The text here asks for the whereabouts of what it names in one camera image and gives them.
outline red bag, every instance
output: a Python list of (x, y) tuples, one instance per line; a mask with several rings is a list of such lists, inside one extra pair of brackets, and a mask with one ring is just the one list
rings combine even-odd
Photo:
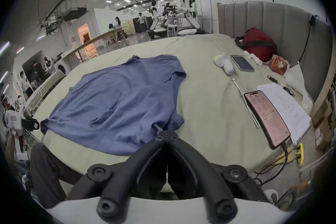
[(273, 54), (277, 54), (277, 45), (272, 38), (255, 27), (247, 31), (240, 46), (250, 54), (253, 53), (262, 62), (267, 62)]

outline phone screen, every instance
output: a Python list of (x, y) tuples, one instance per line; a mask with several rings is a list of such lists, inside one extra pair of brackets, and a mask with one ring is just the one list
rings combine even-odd
[(241, 70), (254, 71), (254, 68), (248, 63), (243, 56), (240, 55), (231, 55), (231, 59)]
[(262, 91), (245, 94), (246, 99), (253, 107), (267, 131), (272, 145), (277, 147), (289, 136), (289, 130), (278, 111)]

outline white plastic bag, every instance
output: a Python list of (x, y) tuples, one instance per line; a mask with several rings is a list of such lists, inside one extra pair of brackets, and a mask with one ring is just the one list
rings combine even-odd
[(306, 91), (305, 80), (299, 63), (296, 66), (287, 69), (285, 73), (285, 81), (288, 85), (292, 86), (296, 91), (302, 94), (302, 108), (309, 115), (312, 111), (313, 101), (309, 98)]

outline upholstered headboard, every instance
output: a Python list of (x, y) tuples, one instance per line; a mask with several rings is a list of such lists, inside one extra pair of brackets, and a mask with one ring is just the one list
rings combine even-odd
[[(242, 2), (218, 6), (219, 33), (232, 38), (256, 27), (276, 43), (278, 53), (295, 66), (309, 32), (312, 14), (300, 8), (269, 2)], [(316, 17), (300, 63), (307, 92), (315, 101), (325, 82), (333, 47), (330, 25)]]

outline blue shirt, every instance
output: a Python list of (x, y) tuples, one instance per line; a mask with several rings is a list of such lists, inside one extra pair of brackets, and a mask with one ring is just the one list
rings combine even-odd
[(86, 74), (41, 122), (95, 150), (131, 155), (162, 130), (176, 130), (179, 85), (186, 77), (173, 55), (133, 56), (126, 63)]

